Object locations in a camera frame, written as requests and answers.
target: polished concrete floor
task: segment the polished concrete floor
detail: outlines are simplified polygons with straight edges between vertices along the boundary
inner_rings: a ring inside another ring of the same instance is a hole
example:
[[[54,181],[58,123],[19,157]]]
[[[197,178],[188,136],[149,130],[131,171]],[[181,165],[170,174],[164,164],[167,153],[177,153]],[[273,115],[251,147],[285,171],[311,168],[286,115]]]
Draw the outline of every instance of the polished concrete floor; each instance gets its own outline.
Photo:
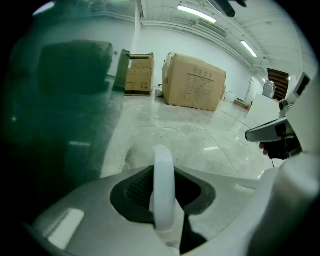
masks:
[[[154,147],[170,149],[175,166],[245,179],[273,167],[257,143],[248,142],[248,111],[227,101],[215,112],[167,105],[163,98],[126,96],[108,147],[101,178],[153,165]]]

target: white handle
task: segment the white handle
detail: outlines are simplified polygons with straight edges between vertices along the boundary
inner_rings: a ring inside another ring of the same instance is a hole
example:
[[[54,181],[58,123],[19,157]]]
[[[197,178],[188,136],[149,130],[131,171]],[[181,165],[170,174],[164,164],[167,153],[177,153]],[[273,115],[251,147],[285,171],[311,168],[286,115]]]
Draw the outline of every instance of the white handle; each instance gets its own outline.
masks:
[[[155,229],[168,231],[175,219],[176,187],[175,169],[169,149],[163,145],[155,147],[153,177],[153,214]]]

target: ceiling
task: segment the ceiling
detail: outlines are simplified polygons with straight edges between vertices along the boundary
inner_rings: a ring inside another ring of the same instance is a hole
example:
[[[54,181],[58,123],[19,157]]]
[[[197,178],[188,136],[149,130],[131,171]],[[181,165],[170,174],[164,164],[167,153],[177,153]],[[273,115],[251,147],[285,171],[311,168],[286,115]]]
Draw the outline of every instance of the ceiling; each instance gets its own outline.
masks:
[[[223,49],[260,77],[268,78],[267,69],[290,76],[305,71],[311,78],[318,61],[303,33],[288,14],[270,0],[247,0],[247,8],[230,2],[235,17],[219,13],[206,0],[139,0],[141,23],[191,34]],[[182,5],[205,13],[217,20],[203,22],[200,17],[177,10]],[[253,57],[240,43],[245,40],[258,57]]]

